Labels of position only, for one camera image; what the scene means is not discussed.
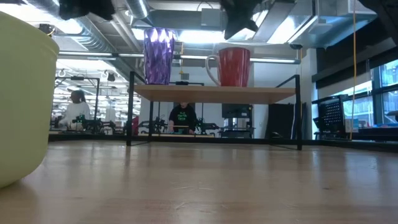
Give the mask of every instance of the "black metal shelf frame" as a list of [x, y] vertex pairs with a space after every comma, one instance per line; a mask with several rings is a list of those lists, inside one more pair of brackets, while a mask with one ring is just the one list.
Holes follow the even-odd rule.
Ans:
[[153, 136], [153, 115], [154, 115], [154, 102], [150, 102], [149, 106], [149, 133], [148, 137], [142, 136], [134, 136], [132, 132], [132, 102], [134, 100], [134, 78], [138, 75], [136, 72], [130, 73], [130, 83], [129, 83], [129, 105], [128, 105], [128, 113], [127, 113], [127, 136], [126, 136], [126, 145], [131, 146], [132, 141], [162, 141], [162, 142], [200, 142], [200, 143], [229, 143], [229, 144], [283, 144], [283, 145], [296, 145], [297, 150], [301, 151], [303, 146], [302, 139], [302, 128], [301, 128], [301, 94], [300, 94], [300, 75], [293, 75], [288, 78], [286, 81], [282, 82], [280, 85], [277, 85], [276, 88], [279, 88], [286, 83], [294, 80], [295, 81], [295, 110], [294, 110], [294, 122], [297, 133], [297, 139], [293, 140], [277, 140], [277, 139], [212, 139], [212, 138], [177, 138], [177, 137], [160, 137]]

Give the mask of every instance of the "purple glass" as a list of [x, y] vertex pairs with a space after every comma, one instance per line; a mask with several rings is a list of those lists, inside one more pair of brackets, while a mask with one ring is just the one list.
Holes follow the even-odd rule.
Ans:
[[174, 33], [170, 29], [150, 28], [144, 32], [146, 83], [168, 85], [172, 72]]

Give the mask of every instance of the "woman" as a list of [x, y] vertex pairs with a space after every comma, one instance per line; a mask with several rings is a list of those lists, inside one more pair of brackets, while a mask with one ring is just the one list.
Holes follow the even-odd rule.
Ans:
[[72, 103], [68, 105], [65, 117], [59, 122], [61, 125], [72, 125], [72, 120], [76, 117], [84, 115], [85, 119], [90, 119], [90, 108], [86, 103], [85, 93], [81, 90], [75, 90], [71, 93], [70, 99]]

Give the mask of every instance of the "computer monitor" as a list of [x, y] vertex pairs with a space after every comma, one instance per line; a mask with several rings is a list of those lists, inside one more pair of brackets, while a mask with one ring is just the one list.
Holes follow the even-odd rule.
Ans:
[[223, 103], [223, 118], [250, 118], [252, 106], [245, 104]]

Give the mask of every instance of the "wooden shelf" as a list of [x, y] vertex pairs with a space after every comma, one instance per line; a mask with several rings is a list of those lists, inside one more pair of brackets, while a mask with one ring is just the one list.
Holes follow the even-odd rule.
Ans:
[[136, 85], [134, 91], [151, 101], [189, 103], [273, 104], [295, 95], [294, 88], [225, 86]]

